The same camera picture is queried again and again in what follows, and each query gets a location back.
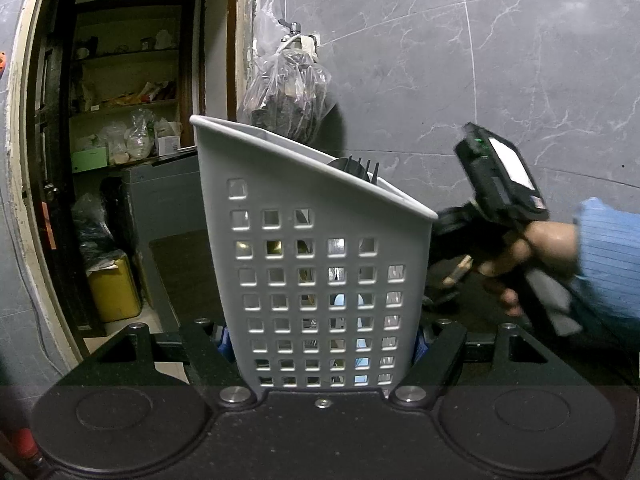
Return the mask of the blue knit sleeve forearm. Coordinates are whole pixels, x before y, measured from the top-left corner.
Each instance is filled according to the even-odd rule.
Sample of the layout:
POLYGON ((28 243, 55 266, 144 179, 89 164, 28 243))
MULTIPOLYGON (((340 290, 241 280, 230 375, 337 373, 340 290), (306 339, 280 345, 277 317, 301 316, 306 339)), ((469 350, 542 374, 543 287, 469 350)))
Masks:
POLYGON ((593 197, 574 215, 577 270, 574 291, 609 326, 639 329, 639 216, 593 197))

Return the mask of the person's right hand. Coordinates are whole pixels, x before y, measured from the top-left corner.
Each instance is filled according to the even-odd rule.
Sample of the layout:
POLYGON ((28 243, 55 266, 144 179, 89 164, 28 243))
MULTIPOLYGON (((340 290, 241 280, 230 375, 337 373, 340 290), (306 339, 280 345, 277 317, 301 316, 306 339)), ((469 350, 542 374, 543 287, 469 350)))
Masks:
POLYGON ((509 316, 523 316, 518 292, 500 281, 503 276, 526 264, 535 263, 551 271, 557 278, 566 280, 577 271, 577 226, 571 223, 534 221, 509 243, 509 247, 495 260, 488 260, 477 267, 480 275, 488 279, 487 288, 494 292, 509 316))

